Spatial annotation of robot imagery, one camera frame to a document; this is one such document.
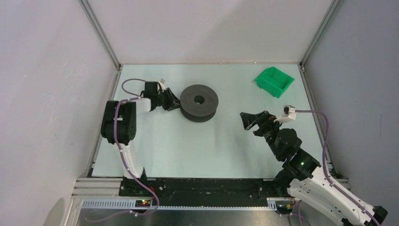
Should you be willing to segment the black cable spool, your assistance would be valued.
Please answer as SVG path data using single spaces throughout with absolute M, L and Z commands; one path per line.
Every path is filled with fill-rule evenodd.
M 192 122 L 206 122 L 212 119 L 218 104 L 216 92 L 202 84 L 190 85 L 180 95 L 180 111 Z

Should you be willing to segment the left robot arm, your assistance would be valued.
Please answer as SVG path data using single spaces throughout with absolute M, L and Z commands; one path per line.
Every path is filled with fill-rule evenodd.
M 137 132 L 137 115 L 149 113 L 157 107 L 172 111 L 180 108 L 181 104 L 179 98 L 162 82 L 136 80 L 144 82 L 144 90 L 140 94 L 130 93 L 133 95 L 130 99 L 106 102 L 100 133 L 118 151 L 124 168 L 124 177 L 136 178 L 131 183 L 131 191 L 137 196 L 143 196 L 147 194 L 149 184 L 141 179 L 144 167 L 133 145 Z

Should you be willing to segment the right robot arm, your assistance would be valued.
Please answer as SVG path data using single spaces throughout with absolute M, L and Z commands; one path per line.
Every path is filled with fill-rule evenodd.
M 254 126 L 257 137 L 263 137 L 282 170 L 274 178 L 274 192 L 280 197 L 298 198 L 328 217 L 338 226 L 380 226 L 388 211 L 372 206 L 349 192 L 328 171 L 323 144 L 322 161 L 301 148 L 302 141 L 294 129 L 283 129 L 283 123 L 296 119 L 301 110 L 285 105 L 283 115 L 276 117 L 268 111 L 257 114 L 240 113 L 244 130 Z

